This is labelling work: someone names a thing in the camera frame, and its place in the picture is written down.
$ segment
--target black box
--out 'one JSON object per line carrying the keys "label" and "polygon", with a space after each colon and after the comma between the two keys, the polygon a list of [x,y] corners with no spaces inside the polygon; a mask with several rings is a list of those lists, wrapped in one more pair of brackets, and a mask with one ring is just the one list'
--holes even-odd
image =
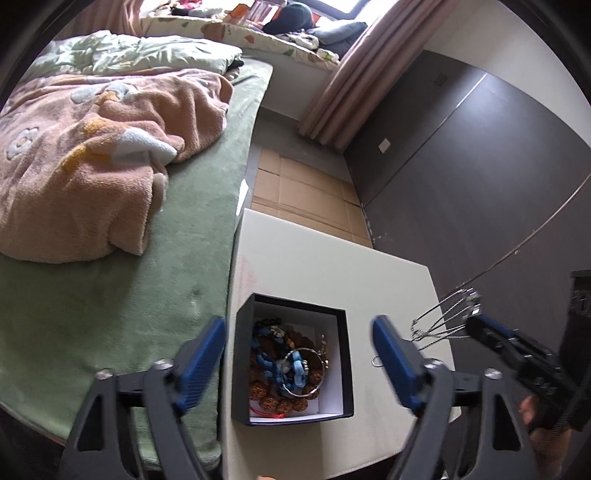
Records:
{"label": "black box", "polygon": [[[329,367],[317,400],[317,414],[272,419],[259,417],[249,403],[252,328],[257,320],[279,317],[283,323],[312,328],[316,341],[324,335]],[[347,317],[344,310],[252,294],[236,315],[232,367],[232,418],[245,425],[312,423],[353,416],[353,379]]]}

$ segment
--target silver bangle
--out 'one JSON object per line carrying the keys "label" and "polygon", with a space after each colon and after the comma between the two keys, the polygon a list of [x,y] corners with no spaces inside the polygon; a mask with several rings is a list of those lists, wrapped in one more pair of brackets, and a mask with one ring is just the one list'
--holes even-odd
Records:
{"label": "silver bangle", "polygon": [[300,348],[296,348],[295,350],[292,350],[291,352],[289,352],[285,358],[281,361],[281,370],[283,370],[283,364],[285,362],[287,362],[287,360],[289,359],[289,357],[291,357],[293,355],[293,353],[295,352],[311,352],[313,354],[315,354],[315,356],[318,357],[318,360],[320,361],[320,369],[322,370],[322,378],[320,379],[320,382],[318,383],[318,385],[316,385],[316,388],[314,390],[312,390],[310,393],[307,393],[306,395],[298,395],[297,393],[293,393],[289,388],[287,388],[287,386],[285,385],[285,380],[283,380],[283,374],[281,374],[281,386],[283,388],[283,390],[285,390],[286,392],[288,392],[290,395],[293,395],[294,397],[299,397],[299,398],[306,398],[309,397],[311,395],[314,395],[316,392],[318,392],[320,386],[322,385],[322,382],[324,381],[324,375],[325,375],[325,370],[327,368],[327,365],[324,363],[324,360],[322,360],[322,357],[320,356],[320,354],[316,351],[316,350],[312,350],[312,348],[306,348],[306,347],[300,347]]}

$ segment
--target white table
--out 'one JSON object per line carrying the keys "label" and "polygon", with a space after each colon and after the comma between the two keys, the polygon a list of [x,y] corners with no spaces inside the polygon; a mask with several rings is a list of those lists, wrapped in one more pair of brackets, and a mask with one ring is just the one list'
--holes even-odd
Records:
{"label": "white table", "polygon": [[[226,480],[316,480],[399,452],[413,425],[375,355],[370,321],[387,314],[409,338],[413,318],[437,303],[427,267],[245,210],[234,252],[222,378],[222,472]],[[251,293],[346,310],[355,414],[348,419],[248,427],[230,417],[236,312]],[[431,323],[441,315],[430,314]],[[423,352],[453,369],[448,341]]]}

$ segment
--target pink curtain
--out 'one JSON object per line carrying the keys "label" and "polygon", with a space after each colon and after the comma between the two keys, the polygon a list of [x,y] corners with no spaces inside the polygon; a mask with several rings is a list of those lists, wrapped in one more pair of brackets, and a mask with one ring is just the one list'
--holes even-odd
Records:
{"label": "pink curtain", "polygon": [[300,122],[300,134],[344,150],[459,0],[398,0],[345,55]]}
{"label": "pink curtain", "polygon": [[139,8],[144,0],[95,0],[56,35],[62,40],[99,30],[141,36]]}

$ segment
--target cardboard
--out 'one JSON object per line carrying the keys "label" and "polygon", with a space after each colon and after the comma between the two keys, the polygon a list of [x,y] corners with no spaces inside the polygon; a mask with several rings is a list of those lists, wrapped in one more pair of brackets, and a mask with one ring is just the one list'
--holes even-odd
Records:
{"label": "cardboard", "polygon": [[251,208],[373,248],[353,185],[267,148]]}

